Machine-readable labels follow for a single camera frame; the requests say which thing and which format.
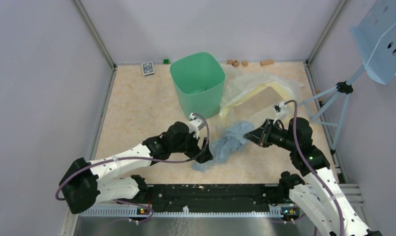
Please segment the clear yellow plastic bag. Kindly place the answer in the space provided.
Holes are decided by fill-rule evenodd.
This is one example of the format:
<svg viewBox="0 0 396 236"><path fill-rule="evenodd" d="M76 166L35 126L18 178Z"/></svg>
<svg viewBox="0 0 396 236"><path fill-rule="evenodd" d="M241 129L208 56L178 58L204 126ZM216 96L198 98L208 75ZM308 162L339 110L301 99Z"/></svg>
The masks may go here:
<svg viewBox="0 0 396 236"><path fill-rule="evenodd" d="M222 68L226 81L218 120L221 132L240 121L257 126L274 119L275 105L301 97L303 85L298 81L269 72L242 72L232 65Z"/></svg>

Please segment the green plastic trash bin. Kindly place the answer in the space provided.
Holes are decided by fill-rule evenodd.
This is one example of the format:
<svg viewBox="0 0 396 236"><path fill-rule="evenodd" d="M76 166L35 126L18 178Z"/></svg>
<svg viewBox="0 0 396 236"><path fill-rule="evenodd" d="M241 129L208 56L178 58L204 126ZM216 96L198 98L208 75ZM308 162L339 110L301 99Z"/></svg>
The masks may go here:
<svg viewBox="0 0 396 236"><path fill-rule="evenodd" d="M200 52L175 61L170 75L185 116L210 118L219 112L226 75L211 54Z"/></svg>

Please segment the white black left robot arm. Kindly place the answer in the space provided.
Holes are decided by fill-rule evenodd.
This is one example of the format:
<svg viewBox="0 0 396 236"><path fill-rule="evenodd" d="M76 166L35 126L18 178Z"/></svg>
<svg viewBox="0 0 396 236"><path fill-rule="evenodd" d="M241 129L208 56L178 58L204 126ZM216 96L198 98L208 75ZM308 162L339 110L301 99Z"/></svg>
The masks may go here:
<svg viewBox="0 0 396 236"><path fill-rule="evenodd" d="M170 163L169 157L174 153L186 155L187 162L211 160L209 138L205 137L201 146L198 144L203 128L209 128L207 122L197 118L188 123L177 121L167 131L121 153L99 160L76 159L60 180L56 199L65 201L72 214L111 200L142 203L147 197L144 178L126 174L157 163Z"/></svg>

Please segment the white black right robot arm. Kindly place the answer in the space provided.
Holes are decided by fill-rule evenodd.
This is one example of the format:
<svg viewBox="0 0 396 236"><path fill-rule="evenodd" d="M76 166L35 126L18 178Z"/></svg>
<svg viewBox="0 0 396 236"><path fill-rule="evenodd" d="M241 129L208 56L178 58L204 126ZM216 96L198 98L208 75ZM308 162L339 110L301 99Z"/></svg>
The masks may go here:
<svg viewBox="0 0 396 236"><path fill-rule="evenodd" d="M322 236L381 235L360 218L346 198L327 158L312 143L308 120L292 118L284 129L280 121L266 119L244 138L263 148L275 145L290 152L290 160L300 173L281 174L278 197L297 204Z"/></svg>

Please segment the blue plastic trash bag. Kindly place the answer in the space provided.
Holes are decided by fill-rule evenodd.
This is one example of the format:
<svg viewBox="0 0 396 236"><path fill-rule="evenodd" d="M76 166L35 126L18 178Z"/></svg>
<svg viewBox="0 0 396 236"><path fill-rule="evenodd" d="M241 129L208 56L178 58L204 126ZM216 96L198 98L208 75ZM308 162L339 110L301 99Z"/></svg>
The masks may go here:
<svg viewBox="0 0 396 236"><path fill-rule="evenodd" d="M232 154L242 151L249 142L244 138L244 135L254 129L255 126L247 121L239 121L230 125L218 140L210 144L209 150L213 159L203 164L195 163L191 166L191 169L205 172L215 165L225 164Z"/></svg>

